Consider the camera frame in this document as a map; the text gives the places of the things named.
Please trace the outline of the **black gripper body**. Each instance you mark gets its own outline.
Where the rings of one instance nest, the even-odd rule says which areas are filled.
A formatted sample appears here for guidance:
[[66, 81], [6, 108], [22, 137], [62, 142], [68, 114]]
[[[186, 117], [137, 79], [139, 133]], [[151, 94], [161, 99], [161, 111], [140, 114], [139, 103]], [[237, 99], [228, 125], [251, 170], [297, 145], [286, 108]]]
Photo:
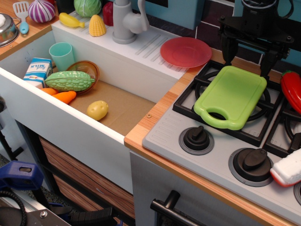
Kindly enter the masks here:
[[281, 30], [274, 20], [221, 16], [218, 21], [223, 42], [230, 41], [257, 50], [286, 50], [294, 43], [294, 37]]

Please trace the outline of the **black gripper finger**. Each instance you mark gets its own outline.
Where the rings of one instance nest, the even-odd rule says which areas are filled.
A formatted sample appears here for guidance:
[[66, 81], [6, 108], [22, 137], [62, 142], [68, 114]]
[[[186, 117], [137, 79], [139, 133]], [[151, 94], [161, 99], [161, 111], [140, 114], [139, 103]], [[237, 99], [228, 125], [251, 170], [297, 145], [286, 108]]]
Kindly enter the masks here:
[[263, 48], [261, 51], [264, 52], [260, 63], [261, 77], [268, 77], [276, 62], [289, 56], [289, 48]]
[[222, 55], [225, 61], [224, 65], [231, 65], [238, 52], [238, 36], [228, 32], [221, 33]]

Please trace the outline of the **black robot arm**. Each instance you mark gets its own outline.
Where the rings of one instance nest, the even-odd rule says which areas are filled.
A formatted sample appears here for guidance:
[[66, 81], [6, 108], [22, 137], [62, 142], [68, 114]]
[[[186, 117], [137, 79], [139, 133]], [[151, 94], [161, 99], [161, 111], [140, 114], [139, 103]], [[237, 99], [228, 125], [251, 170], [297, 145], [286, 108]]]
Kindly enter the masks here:
[[294, 38], [279, 28], [277, 20], [287, 19], [294, 11], [279, 16], [278, 0], [243, 0], [242, 16], [221, 16], [219, 35], [225, 65], [231, 65], [242, 44], [264, 53], [260, 63], [261, 77], [267, 79], [269, 72], [278, 60], [289, 56], [290, 45]]

